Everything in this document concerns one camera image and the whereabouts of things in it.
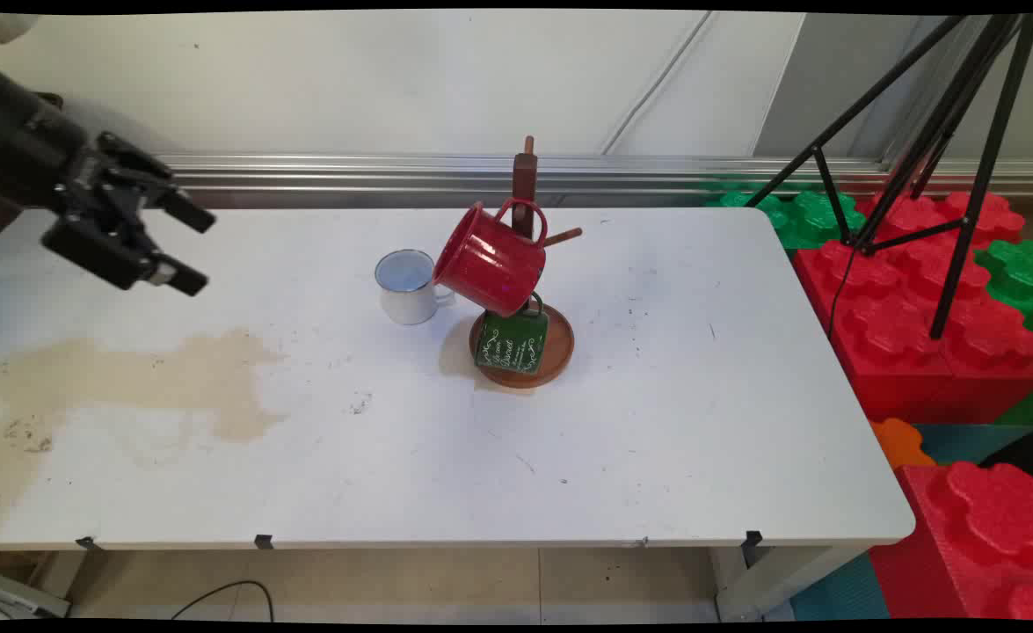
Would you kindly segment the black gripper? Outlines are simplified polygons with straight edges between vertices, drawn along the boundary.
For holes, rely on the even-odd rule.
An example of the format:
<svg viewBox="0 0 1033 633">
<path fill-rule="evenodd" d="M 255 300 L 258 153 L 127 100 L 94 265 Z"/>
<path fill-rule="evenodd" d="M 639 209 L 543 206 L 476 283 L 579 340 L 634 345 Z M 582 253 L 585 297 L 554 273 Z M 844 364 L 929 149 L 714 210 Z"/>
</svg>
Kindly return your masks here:
<svg viewBox="0 0 1033 633">
<path fill-rule="evenodd" d="M 217 221 L 157 157 L 107 131 L 91 141 L 61 108 L 0 72 L 0 197 L 62 217 L 41 238 L 43 247 L 122 291 L 137 283 L 187 296 L 204 291 L 209 277 L 163 252 L 146 229 L 129 227 L 127 217 L 104 201 L 70 196 L 74 172 L 87 157 L 95 167 L 106 165 L 103 184 L 138 193 L 196 232 Z"/>
</svg>

